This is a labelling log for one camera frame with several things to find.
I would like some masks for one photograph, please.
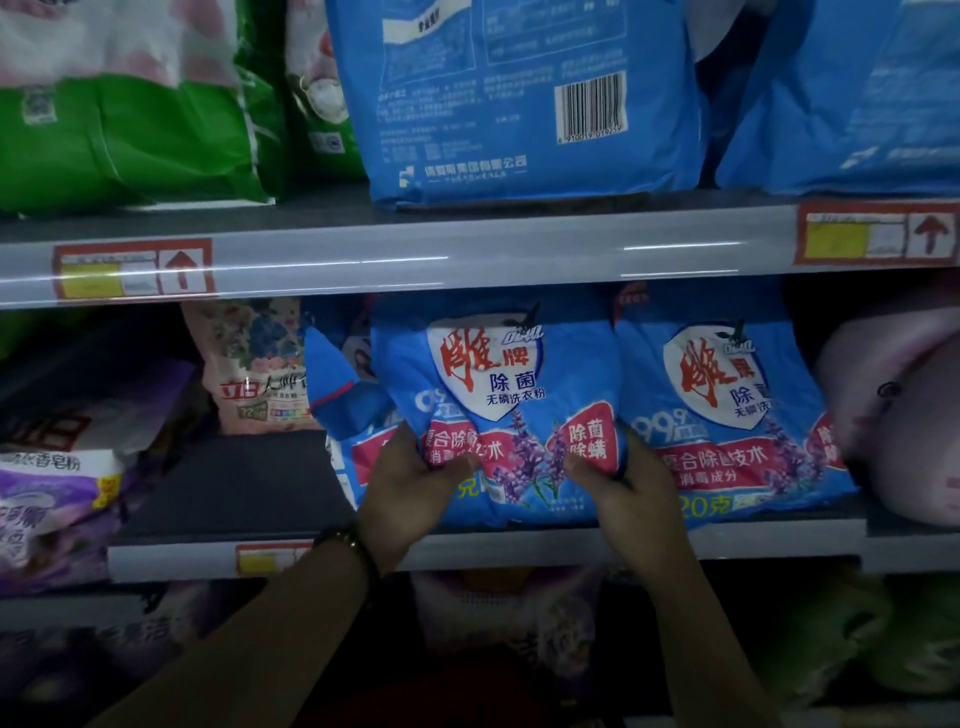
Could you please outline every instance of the forearm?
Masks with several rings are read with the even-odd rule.
[[[329,541],[91,728],[286,728],[366,600],[357,554]]]
[[[777,711],[754,675],[696,557],[648,584],[679,728],[771,728]]]

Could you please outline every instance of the hand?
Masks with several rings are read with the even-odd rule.
[[[357,532],[381,574],[396,569],[410,546],[444,516],[457,486],[480,469],[472,452],[431,471],[417,451],[417,435],[403,423],[373,463],[357,511]]]
[[[611,548],[653,591],[675,569],[696,564],[673,476],[660,457],[633,432],[622,483],[610,480],[585,458],[570,453],[566,474],[593,498]]]

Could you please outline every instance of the bracelet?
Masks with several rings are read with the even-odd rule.
[[[367,572],[367,584],[370,589],[379,583],[380,569],[377,568],[376,562],[370,556],[370,552],[356,532],[356,524],[351,524],[347,528],[328,528],[314,540],[313,546],[317,547],[324,541],[339,541],[348,546],[363,562],[364,569]]]

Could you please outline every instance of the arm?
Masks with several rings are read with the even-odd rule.
[[[475,456],[434,472],[402,425],[373,467],[357,530],[381,574],[440,521]],[[360,556],[320,544],[221,629],[88,728],[286,728],[324,672],[370,588]]]
[[[670,704],[680,728],[773,728],[775,706],[754,675],[686,536],[673,478],[631,432],[626,483],[568,455],[611,547],[657,611]]]

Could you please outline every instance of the person's left hand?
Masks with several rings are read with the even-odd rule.
[[[410,546],[444,516],[457,486],[480,469],[468,452],[431,471],[417,451],[417,435],[403,423],[373,464],[357,511],[357,531],[381,574],[396,568]]]

